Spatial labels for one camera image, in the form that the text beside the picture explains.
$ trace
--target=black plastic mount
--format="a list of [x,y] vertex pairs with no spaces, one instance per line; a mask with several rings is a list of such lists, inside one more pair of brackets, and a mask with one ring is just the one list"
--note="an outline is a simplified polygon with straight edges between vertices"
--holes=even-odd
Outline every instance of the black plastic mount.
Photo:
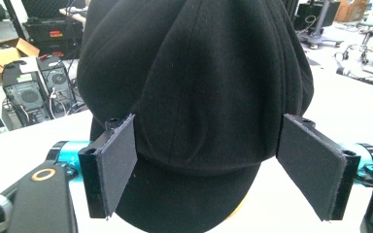
[[111,216],[132,175],[137,161],[133,119],[108,120],[106,131],[79,151],[90,217]]
[[321,220],[341,220],[360,156],[316,130],[315,123],[284,115],[277,158]]

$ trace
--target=desk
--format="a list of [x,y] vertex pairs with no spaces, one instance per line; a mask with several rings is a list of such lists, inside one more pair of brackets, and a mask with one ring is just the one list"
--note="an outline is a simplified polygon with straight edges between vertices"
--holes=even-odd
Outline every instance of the desk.
[[85,8],[85,9],[73,8],[73,10],[69,10],[69,8],[68,8],[68,11],[65,8],[59,9],[59,12],[61,14],[65,15],[65,16],[68,16],[68,17],[71,17],[74,20],[81,22],[84,25],[84,27],[85,27],[85,23],[86,23],[86,11],[87,11],[87,8]]
[[[316,94],[305,117],[337,143],[373,145],[373,86],[312,67]],[[91,114],[86,111],[0,135],[0,191],[42,163],[61,140],[87,140]],[[140,230],[113,216],[108,222],[88,219],[84,189],[71,186],[80,232]],[[342,221],[320,222],[277,159],[265,161],[242,209],[214,228],[220,232],[357,233],[371,188],[355,185]]]

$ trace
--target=black cap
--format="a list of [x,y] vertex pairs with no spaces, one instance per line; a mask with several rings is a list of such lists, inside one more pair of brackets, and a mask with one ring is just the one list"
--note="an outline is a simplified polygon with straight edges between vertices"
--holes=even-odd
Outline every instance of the black cap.
[[282,114],[313,80],[281,0],[92,0],[78,86],[94,115],[135,114],[139,161],[117,214],[148,232],[203,232],[275,155]]

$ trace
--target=orange ring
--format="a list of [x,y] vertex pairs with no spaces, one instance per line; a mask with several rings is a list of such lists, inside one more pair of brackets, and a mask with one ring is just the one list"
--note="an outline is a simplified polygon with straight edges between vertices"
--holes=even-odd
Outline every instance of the orange ring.
[[[50,172],[49,174],[43,176],[43,177],[39,177],[39,175],[41,173],[44,173],[44,172]],[[34,175],[32,175],[32,181],[34,182],[42,182],[44,180],[47,180],[51,177],[53,177],[53,175],[55,175],[56,171],[53,169],[53,168],[47,168],[47,169],[42,169],[38,172],[36,172]]]

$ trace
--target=office chair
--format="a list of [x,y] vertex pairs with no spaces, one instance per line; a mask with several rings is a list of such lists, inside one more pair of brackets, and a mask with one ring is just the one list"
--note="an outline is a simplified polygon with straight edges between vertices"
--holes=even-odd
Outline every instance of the office chair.
[[373,34],[373,22],[361,21],[356,24],[356,28],[358,28],[363,34],[365,34],[364,40],[362,41],[361,45],[349,45],[345,49],[343,53],[343,59],[347,60],[349,58],[349,50],[359,50],[362,51],[361,54],[361,62],[362,64],[368,63],[367,53],[373,52],[372,47],[368,47],[368,41],[372,37]]

